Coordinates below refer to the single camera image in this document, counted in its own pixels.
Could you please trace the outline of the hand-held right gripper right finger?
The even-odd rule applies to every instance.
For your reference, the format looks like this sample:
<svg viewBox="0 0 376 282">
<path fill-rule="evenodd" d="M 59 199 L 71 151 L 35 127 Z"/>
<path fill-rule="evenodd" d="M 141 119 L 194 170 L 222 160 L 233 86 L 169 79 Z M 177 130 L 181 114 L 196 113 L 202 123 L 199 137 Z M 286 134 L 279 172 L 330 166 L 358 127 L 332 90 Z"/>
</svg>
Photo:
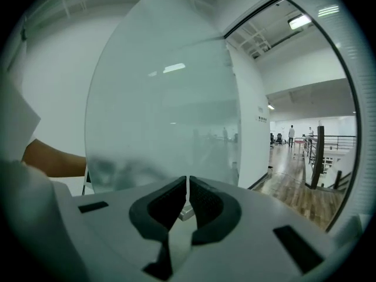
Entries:
<svg viewBox="0 0 376 282">
<path fill-rule="evenodd" d="M 191 177 L 197 230 L 190 281 L 297 281 L 337 250 L 335 241 L 281 201 Z"/>
</svg>

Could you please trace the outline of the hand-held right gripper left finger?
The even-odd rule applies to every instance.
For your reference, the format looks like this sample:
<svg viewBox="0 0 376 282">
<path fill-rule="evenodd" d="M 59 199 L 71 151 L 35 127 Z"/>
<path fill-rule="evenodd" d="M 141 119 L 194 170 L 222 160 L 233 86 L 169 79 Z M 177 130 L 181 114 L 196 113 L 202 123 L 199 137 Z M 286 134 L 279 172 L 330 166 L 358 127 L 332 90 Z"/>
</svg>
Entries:
<svg viewBox="0 0 376 282">
<path fill-rule="evenodd" d="M 73 197 L 72 234 L 89 281 L 180 281 L 170 231 L 186 202 L 186 177 Z"/>
</svg>

